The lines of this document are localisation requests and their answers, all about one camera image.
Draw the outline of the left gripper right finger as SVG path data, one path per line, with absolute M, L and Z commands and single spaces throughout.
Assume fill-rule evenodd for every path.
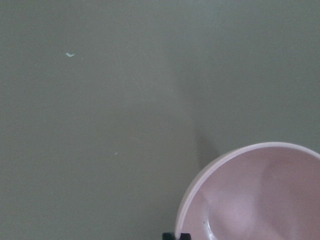
M 179 240 L 192 240 L 192 237 L 189 233 L 181 233 Z

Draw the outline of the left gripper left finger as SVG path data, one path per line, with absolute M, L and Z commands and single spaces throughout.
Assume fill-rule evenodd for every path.
M 175 240 L 175 234 L 173 232 L 164 232 L 162 234 L 162 240 Z

